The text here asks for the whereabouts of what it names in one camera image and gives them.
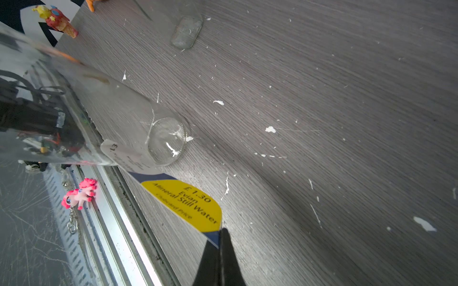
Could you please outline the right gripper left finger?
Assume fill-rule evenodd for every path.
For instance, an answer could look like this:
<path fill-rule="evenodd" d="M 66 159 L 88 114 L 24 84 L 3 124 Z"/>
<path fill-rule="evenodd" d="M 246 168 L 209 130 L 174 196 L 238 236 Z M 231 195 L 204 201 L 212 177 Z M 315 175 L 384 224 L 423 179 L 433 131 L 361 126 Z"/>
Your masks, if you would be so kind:
<path fill-rule="evenodd" d="M 192 286 L 217 286 L 219 283 L 219 249 L 207 241 Z"/>

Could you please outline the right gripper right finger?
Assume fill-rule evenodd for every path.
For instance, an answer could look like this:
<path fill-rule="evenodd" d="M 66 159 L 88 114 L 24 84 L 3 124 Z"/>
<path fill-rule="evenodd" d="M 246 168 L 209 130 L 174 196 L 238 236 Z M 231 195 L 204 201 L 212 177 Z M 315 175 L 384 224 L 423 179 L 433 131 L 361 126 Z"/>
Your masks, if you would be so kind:
<path fill-rule="evenodd" d="M 219 285 L 246 286 L 229 230 L 226 228 L 219 235 Z"/>

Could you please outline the tall glass bottle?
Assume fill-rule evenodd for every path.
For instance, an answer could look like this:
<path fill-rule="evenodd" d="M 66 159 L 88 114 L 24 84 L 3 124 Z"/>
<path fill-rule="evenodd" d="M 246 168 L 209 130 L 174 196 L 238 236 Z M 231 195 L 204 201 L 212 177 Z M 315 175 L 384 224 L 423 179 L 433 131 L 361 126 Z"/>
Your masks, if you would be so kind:
<path fill-rule="evenodd" d="M 113 161 L 100 149 L 108 139 L 150 158 L 158 166 L 166 166 L 175 162 L 185 149 L 188 130 L 181 116 L 7 25 L 1 25 L 1 70 L 24 77 L 35 87 L 63 87 L 63 101 L 87 141 L 74 156 L 46 157 L 25 151 L 26 145 L 16 139 L 15 133 L 1 132 L 3 158 L 111 166 Z"/>

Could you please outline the glass bottle with cork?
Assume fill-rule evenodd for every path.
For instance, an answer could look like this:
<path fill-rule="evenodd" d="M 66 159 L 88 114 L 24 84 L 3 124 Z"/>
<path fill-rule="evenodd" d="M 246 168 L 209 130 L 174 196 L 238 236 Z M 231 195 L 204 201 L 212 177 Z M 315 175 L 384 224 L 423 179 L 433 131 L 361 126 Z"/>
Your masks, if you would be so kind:
<path fill-rule="evenodd" d="M 192 48 L 203 26 L 200 1 L 140 0 L 135 3 L 163 40 L 179 50 Z"/>

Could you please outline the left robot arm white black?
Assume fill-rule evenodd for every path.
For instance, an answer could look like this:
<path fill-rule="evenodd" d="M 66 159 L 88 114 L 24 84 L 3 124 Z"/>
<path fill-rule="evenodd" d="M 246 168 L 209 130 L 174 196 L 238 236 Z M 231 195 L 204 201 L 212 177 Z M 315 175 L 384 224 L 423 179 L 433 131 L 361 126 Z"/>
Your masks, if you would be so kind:
<path fill-rule="evenodd" d="M 76 155 L 87 141 L 63 101 L 65 93 L 63 87 L 35 87 L 1 70 L 1 132 L 15 133 L 32 155 Z"/>

